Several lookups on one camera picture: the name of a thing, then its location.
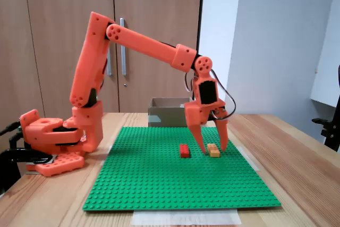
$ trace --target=wire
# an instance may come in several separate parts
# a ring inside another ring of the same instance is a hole
[[[229,114],[229,115],[227,115],[226,117],[223,117],[223,118],[218,118],[215,114],[214,114],[214,112],[211,110],[210,112],[211,112],[211,114],[212,114],[212,116],[215,118],[215,119],[217,119],[217,120],[225,120],[225,119],[228,119],[228,118],[230,118],[234,113],[235,113],[235,111],[236,111],[236,102],[235,102],[235,100],[234,100],[234,98],[229,94],[229,92],[226,90],[226,88],[224,88],[223,87],[223,85],[221,84],[221,82],[219,81],[219,79],[218,79],[218,77],[217,77],[217,75],[216,75],[216,73],[214,72],[214,70],[213,69],[211,69],[211,72],[212,72],[212,74],[214,75],[214,77],[215,77],[215,79],[217,80],[217,82],[218,82],[218,85],[223,89],[223,91],[228,95],[228,97],[232,100],[232,102],[234,103],[234,110]]]
[[[190,81],[191,89],[189,89],[188,82],[187,82],[187,80],[186,80],[186,76],[187,76],[187,75],[188,75],[188,73],[184,73],[184,85],[185,85],[185,88],[186,88],[186,90],[187,90],[188,92],[192,92],[192,89],[193,89],[193,79],[194,79],[195,77],[198,78],[198,76],[197,76],[197,75],[194,75],[194,76],[193,76],[193,78],[192,78],[191,81]]]

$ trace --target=white tape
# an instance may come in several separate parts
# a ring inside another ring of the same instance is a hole
[[[160,122],[158,115],[149,115],[149,122]]]
[[[237,209],[134,211],[132,225],[239,225]]]
[[[249,165],[255,170],[260,171],[260,169],[255,165],[255,163],[249,158],[248,154],[245,153],[242,146],[236,146],[236,148],[239,150],[239,152],[242,154],[242,156],[246,159],[246,161],[249,163]]]

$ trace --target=black cable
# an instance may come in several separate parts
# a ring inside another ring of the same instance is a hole
[[[20,126],[20,122],[13,122],[13,123],[11,123],[5,129],[0,131],[0,136],[2,136],[3,134],[5,134],[7,132],[11,132],[11,131],[17,129],[19,126]]]
[[[219,79],[218,79],[218,77],[217,77],[217,75],[216,75],[216,73],[214,72],[213,69],[211,69],[211,72],[212,72],[212,74],[214,75],[215,79],[217,80],[219,86],[220,86],[220,87],[222,88],[222,90],[228,95],[228,97],[232,100],[232,102],[234,103],[234,106],[235,106],[235,107],[234,107],[234,110],[233,110],[229,115],[227,115],[226,117],[223,117],[223,118],[218,118],[218,117],[214,114],[213,111],[210,111],[211,114],[212,114],[212,116],[213,116],[215,119],[217,119],[217,120],[225,120],[225,119],[228,119],[229,117],[231,117],[231,116],[235,113],[235,111],[236,111],[236,102],[235,102],[234,98],[232,97],[232,95],[230,95],[229,92],[226,90],[226,88],[223,87],[223,85],[222,85],[221,82],[219,81]]]

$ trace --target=black chair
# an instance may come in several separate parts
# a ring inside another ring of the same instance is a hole
[[[338,76],[340,86],[340,66],[338,68]],[[325,145],[334,151],[338,151],[340,145],[340,96],[331,122],[320,118],[313,119],[312,122],[324,126],[321,135],[326,137]]]

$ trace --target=wooden cabinet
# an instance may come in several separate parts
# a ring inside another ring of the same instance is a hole
[[[33,108],[66,119],[75,67],[90,12],[167,44],[196,48],[200,0],[0,0],[1,126]],[[112,75],[99,93],[105,112],[146,112],[152,97],[189,96],[184,73],[111,44]]]
[[[200,0],[115,0],[115,18],[126,27],[155,40],[196,48]],[[152,97],[189,97],[184,73],[149,56],[117,45],[121,112],[146,112]]]
[[[27,0],[0,0],[0,127],[32,109],[44,115]],[[0,153],[9,148],[0,137]]]

